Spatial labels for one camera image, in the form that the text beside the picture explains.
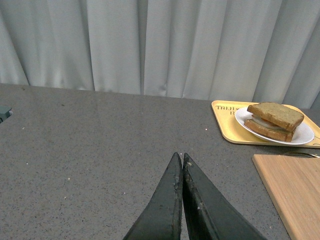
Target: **speckled countertop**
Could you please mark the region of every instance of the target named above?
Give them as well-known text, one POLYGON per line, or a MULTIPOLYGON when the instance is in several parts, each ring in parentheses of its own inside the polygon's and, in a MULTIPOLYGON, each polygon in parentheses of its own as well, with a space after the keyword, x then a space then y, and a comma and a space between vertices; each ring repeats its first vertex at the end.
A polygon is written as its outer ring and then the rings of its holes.
POLYGON ((0 105, 13 111, 0 124, 1 240, 121 240, 174 152, 265 237, 290 239, 252 156, 296 148, 229 143, 211 101, 0 84, 0 105))

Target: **toast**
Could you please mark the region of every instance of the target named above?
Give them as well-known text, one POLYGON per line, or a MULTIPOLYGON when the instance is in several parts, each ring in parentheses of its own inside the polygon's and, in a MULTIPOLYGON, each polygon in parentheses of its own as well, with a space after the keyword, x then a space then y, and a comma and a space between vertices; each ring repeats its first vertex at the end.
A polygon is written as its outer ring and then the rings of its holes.
POLYGON ((284 142, 291 142, 295 133, 295 131, 287 131, 283 128, 272 129, 255 122, 253 119, 247 119, 244 125, 260 135, 284 142))
POLYGON ((304 115, 294 109, 275 102, 249 105, 247 111, 292 132, 304 120, 304 115))

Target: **white curtain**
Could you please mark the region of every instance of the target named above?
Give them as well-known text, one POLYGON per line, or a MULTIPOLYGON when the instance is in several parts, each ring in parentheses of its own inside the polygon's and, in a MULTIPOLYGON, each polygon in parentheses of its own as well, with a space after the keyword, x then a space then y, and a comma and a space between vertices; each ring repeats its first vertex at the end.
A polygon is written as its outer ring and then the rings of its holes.
POLYGON ((0 0, 0 83, 320 109, 320 0, 0 0))

